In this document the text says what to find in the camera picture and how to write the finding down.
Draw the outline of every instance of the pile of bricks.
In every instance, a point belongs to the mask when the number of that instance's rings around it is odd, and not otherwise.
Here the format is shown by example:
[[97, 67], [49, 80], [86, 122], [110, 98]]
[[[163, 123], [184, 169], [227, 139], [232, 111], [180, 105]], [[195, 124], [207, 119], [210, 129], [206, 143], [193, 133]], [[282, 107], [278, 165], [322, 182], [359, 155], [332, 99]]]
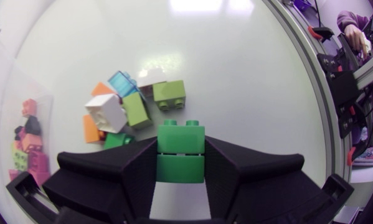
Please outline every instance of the pile of bricks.
[[12, 158], [15, 169], [9, 170], [11, 180], [21, 172], [28, 171], [38, 185], [42, 185], [49, 177], [48, 158], [42, 152], [41, 126], [36, 117], [37, 102], [28, 99], [23, 102], [22, 115], [27, 118], [24, 126], [15, 130], [12, 144]]
[[85, 105], [89, 112], [83, 117], [85, 142], [104, 144], [104, 149], [131, 143], [134, 137], [122, 131], [126, 125], [143, 129], [153, 124], [146, 107], [149, 97], [162, 111], [184, 107], [182, 80], [167, 82], [160, 68], [141, 73], [137, 80], [126, 72], [116, 72], [108, 80], [114, 90], [102, 82], [96, 85], [93, 98]]
[[[164, 72], [152, 69], [141, 72], [137, 81], [126, 72], [117, 72], [108, 83], [92, 90], [93, 98], [85, 105], [83, 117], [85, 142], [103, 144], [103, 149], [129, 144], [134, 137], [122, 132], [124, 126], [143, 129], [153, 124], [146, 99], [153, 97], [159, 110], [181, 109], [186, 93], [182, 80], [167, 82]], [[157, 177], [159, 182], [203, 183], [205, 128], [190, 120], [178, 126], [165, 120], [158, 126]]]

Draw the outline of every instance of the pink duplo brick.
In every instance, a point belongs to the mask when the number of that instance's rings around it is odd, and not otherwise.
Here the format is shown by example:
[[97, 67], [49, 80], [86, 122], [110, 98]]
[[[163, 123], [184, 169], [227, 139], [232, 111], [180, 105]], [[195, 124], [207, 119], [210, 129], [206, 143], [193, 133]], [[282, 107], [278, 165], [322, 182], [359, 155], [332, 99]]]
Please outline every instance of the pink duplo brick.
[[42, 140], [41, 136], [36, 136], [35, 134], [26, 134], [22, 140], [23, 151], [29, 153], [30, 151], [41, 151], [42, 150]]
[[32, 169], [29, 169], [28, 173], [30, 173], [33, 176], [38, 186], [41, 186], [50, 177], [49, 172], [36, 172]]
[[30, 151], [29, 154], [29, 169], [36, 172], [48, 171], [48, 158], [43, 152]]
[[21, 141], [14, 141], [14, 147], [16, 147], [16, 149], [18, 150], [23, 150], [23, 145], [22, 145], [22, 142]]
[[9, 178], [11, 179], [11, 181], [13, 179], [15, 179], [19, 175], [19, 173], [20, 172], [18, 170], [10, 169], [9, 170]]
[[20, 137], [20, 141], [23, 141], [24, 137], [26, 136], [26, 129], [23, 127], [19, 133], [17, 134]]
[[23, 102], [23, 110], [22, 114], [25, 117], [28, 117], [30, 115], [35, 116], [37, 112], [37, 103], [33, 99], [28, 99], [25, 102]]

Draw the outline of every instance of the transparent blue duplo brick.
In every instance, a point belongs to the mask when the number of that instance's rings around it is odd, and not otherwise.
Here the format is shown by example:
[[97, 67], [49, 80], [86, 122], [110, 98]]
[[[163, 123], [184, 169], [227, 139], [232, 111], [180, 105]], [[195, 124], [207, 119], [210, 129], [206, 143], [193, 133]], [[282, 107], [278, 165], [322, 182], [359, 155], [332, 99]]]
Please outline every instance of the transparent blue duplo brick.
[[134, 92], [140, 92], [136, 81], [131, 79], [126, 72], [118, 71], [108, 81], [110, 85], [117, 91], [120, 97], [126, 97]]

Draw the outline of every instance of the stacked green bricks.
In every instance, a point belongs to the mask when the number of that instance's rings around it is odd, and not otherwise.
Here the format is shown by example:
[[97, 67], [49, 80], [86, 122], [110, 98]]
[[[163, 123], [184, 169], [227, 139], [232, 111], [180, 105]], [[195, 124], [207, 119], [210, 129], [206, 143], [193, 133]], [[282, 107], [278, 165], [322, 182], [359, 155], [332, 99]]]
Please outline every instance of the stacked green bricks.
[[158, 128], [158, 182], [203, 183], [205, 129], [198, 121], [178, 126], [165, 120]]

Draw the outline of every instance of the hand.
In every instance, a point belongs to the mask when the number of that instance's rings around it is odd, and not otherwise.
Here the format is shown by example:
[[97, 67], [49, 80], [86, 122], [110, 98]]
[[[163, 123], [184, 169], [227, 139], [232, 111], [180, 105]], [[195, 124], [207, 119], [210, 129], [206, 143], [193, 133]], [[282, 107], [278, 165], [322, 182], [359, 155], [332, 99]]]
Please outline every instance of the hand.
[[354, 24], [349, 24], [344, 29], [346, 39], [349, 42], [349, 45], [357, 51], [363, 50], [363, 58], [367, 58], [367, 50], [365, 40], [363, 39], [362, 31], [356, 27]]

